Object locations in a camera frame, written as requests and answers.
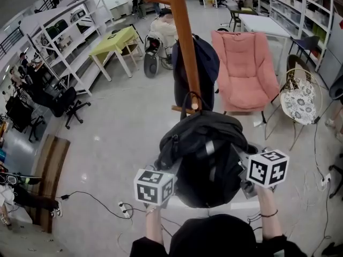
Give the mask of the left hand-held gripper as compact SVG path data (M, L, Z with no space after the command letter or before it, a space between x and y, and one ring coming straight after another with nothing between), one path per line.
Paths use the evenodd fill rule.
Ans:
M167 170L158 169L155 162L156 158L152 158L138 170L133 181L135 199L162 208L182 207L182 201L176 195L177 173L182 159Z

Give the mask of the black backpack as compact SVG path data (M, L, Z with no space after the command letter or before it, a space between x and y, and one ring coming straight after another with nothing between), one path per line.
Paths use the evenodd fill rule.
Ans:
M161 139L157 170L178 166L176 196L190 208L214 208L229 203L241 188L243 166L238 151L250 145L239 120L203 108L187 114Z

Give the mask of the wooden coat rack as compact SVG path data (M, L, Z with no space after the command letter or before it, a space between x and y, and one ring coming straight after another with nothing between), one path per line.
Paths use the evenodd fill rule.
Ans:
M175 26L178 33L178 39L183 56L183 62L190 89L191 109L182 109L178 106L172 106L171 109L187 114L194 114L202 109L200 100L200 84L198 76L198 67L196 61L196 53L193 44L191 26L188 18L187 5L185 0L146 0L150 2L158 2L171 7Z

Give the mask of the person's left forearm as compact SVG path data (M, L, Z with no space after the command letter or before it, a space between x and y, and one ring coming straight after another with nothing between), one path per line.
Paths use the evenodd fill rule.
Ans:
M146 209L146 237L163 245L161 213L159 206L149 205Z

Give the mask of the white flat board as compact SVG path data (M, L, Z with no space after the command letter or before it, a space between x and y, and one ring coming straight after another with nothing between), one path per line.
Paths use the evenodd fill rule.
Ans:
M168 201L168 207L180 207L180 208L188 208L191 207L184 204L178 197L173 196ZM260 204L258 201L246 201L246 202L231 202L224 205L220 205L219 207L227 207L230 210L238 210L238 209L258 209Z

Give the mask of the black office chair base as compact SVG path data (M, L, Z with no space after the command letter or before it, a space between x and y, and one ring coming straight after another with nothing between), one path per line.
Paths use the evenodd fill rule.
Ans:
M338 186L334 190L334 192L329 195L330 199L332 199L339 192L339 190L343 187L343 168L340 168L333 164L329 166L329 171L332 171L332 170L335 170L340 175L341 179Z

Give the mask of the floral seat cushion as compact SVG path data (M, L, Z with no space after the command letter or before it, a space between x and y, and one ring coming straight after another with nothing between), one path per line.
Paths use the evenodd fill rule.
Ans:
M281 100L286 114L302 125L312 124L316 116L315 89L306 79L296 78L290 89L283 93Z

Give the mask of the person's black top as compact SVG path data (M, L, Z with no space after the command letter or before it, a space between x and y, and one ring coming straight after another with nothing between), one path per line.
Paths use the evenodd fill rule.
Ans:
M243 220L219 214L187 220L173 235L169 251L142 237L132 243L130 257L307 257L286 236L261 243Z

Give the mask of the wooden step platform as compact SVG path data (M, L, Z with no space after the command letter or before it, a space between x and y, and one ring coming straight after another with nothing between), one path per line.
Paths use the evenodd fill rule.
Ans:
M34 195L55 198L69 146L69 140L51 134L47 135L34 174L42 180L29 189ZM30 209L29 215L33 223L41 226L43 231L52 232L53 218L47 210Z

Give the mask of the dark blue hanging jacket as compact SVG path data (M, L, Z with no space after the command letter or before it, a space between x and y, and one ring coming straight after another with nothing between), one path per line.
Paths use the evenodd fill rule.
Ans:
M205 110L213 110L214 84L219 74L220 61L214 48L197 35L193 35L196 61L198 67L200 95L207 104ZM183 56L179 42L172 47L171 61L174 77L174 98L177 106L186 102L186 108L191 109L191 100L187 96L190 91L187 74L184 67Z

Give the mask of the grey oval device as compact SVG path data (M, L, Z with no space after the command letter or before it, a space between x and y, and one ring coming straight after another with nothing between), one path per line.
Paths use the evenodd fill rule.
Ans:
M159 39L150 36L145 38L144 73L148 78L154 78L158 73L160 48Z

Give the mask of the navy blue chair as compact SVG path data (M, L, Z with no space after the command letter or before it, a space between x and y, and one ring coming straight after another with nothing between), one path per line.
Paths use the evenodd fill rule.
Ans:
M306 61L307 63L310 59L311 52L316 49L319 41L320 41L320 37L317 35L307 36L302 39L292 39L292 44L291 44L288 54L290 54L293 48L293 45L296 44L298 46L298 50L296 54L298 55L298 53L300 52L299 57L301 57L302 54L305 53L307 56L307 61Z

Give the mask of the white table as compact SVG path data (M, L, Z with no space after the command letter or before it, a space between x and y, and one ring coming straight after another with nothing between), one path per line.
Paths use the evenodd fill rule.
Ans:
M277 74L279 74L281 59L286 50L287 42L290 40L290 34L270 17L240 14L239 19L241 21L241 32L244 32L245 29L247 32L261 32L266 36L274 37L281 41L282 50L277 64Z

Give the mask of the white shelving unit with bins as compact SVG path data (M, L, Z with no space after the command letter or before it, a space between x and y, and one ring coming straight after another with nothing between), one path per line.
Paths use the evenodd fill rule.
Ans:
M316 46L307 51L318 71L332 31L334 0L270 0L270 17L293 40L319 37Z

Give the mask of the small dark table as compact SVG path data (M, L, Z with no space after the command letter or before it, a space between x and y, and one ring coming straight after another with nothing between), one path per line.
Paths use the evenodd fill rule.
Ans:
M236 26L241 23L239 19L240 14L250 14L250 15L258 14L254 9L250 7L239 8L237 5L236 6L232 5L232 6L227 6L227 9L229 10L230 15L231 15L229 26L231 25L232 21L234 22L233 32L236 30Z

